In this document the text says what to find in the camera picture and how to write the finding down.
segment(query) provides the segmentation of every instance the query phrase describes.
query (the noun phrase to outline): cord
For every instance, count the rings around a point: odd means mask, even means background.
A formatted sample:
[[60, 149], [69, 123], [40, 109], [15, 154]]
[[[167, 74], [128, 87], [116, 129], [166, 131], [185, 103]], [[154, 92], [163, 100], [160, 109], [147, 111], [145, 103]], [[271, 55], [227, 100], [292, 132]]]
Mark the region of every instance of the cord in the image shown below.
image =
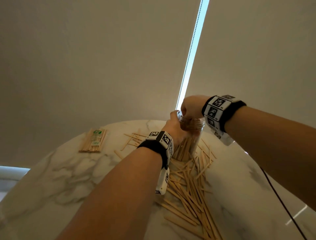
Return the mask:
[[279, 199], [279, 201], [281, 202], [282, 206], [284, 207], [284, 209], [286, 210], [286, 212], [288, 213], [288, 215], [290, 216], [291, 220], [293, 221], [293, 223], [295, 224], [296, 228], [298, 229], [298, 231], [300, 232], [300, 234], [302, 235], [302, 237], [304, 238], [304, 240], [307, 240], [307, 238], [305, 237], [304, 233], [302, 232], [302, 230], [300, 229], [300, 227], [298, 226], [298, 224], [296, 223], [295, 219], [292, 217], [292, 215], [290, 214], [290, 212], [288, 211], [288, 209], [286, 208], [285, 204], [283, 203], [283, 201], [281, 200], [279, 194], [277, 193], [277, 191], [274, 189], [274, 187], [272, 186], [272, 183], [270, 182], [269, 177], [267, 176], [267, 174], [265, 173], [265, 171], [261, 168], [263, 174], [265, 175], [266, 179], [268, 180], [268, 183], [270, 184], [272, 190], [274, 191], [274, 193], [276, 194], [277, 198]]

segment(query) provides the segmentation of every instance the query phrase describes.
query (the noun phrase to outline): black wristband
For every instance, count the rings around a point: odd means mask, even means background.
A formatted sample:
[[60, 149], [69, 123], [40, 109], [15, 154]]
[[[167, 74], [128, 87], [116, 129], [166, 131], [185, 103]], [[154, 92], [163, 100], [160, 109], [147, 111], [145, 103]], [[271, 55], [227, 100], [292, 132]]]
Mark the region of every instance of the black wristband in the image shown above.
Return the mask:
[[243, 101], [231, 103], [224, 111], [219, 120], [219, 126], [222, 132], [225, 131], [225, 123], [235, 114], [235, 112], [241, 107], [246, 106]]
[[168, 158], [167, 158], [167, 153], [166, 149], [156, 140], [145, 140], [137, 148], [140, 147], [145, 147], [150, 150], [153, 150], [156, 153], [159, 153], [162, 158], [162, 167], [161, 169], [165, 168], [166, 170], [168, 169]]
[[206, 109], [206, 107], [207, 107], [207, 104], [208, 104], [209, 101], [212, 100], [214, 97], [216, 97], [216, 95], [210, 97], [210, 98], [206, 101], [206, 103], [204, 104], [204, 106], [203, 106], [203, 108], [202, 108], [202, 115], [203, 115], [203, 116], [204, 116], [204, 112], [205, 112], [205, 109]]

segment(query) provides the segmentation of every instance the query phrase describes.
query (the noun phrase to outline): jar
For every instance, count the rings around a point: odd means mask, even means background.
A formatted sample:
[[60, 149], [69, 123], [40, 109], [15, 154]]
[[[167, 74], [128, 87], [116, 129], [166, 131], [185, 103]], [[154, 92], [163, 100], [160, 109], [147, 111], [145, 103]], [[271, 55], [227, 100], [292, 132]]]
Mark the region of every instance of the jar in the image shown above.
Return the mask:
[[189, 136], [186, 137], [176, 148], [172, 158], [187, 162], [193, 158], [194, 152], [198, 146], [201, 132], [205, 126], [204, 118], [200, 119], [186, 119], [183, 117], [182, 112], [177, 112], [177, 117], [180, 121], [180, 127], [184, 131], [189, 132]]

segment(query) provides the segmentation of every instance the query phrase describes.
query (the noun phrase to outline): person's right hand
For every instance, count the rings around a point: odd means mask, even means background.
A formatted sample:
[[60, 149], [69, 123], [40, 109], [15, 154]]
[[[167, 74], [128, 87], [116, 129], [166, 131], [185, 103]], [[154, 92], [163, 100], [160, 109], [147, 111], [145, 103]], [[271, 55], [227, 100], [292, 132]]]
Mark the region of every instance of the person's right hand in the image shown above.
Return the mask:
[[202, 108], [209, 96], [194, 95], [186, 97], [181, 105], [181, 112], [184, 118], [202, 118]]

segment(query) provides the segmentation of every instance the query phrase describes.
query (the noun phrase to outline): white marble tabletop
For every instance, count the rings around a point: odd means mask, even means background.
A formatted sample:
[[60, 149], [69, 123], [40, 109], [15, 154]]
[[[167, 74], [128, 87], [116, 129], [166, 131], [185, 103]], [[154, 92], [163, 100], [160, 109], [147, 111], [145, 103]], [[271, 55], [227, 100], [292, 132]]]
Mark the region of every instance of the white marble tabletop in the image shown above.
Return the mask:
[[[103, 151], [78, 153], [85, 134], [66, 142], [34, 166], [0, 203], [1, 240], [53, 240], [71, 220], [94, 186], [117, 164], [128, 137], [159, 131], [164, 121], [138, 120], [105, 126]], [[206, 171], [212, 193], [206, 193], [211, 214], [223, 239], [303, 239], [275, 196], [259, 166], [236, 144], [224, 146], [215, 136], [202, 138], [217, 157]], [[134, 146], [121, 153], [125, 157]], [[295, 215], [304, 204], [277, 185], [281, 197]], [[198, 239], [163, 218], [166, 212], [152, 206], [145, 239]], [[316, 240], [315, 212], [307, 208], [296, 220], [309, 240]]]

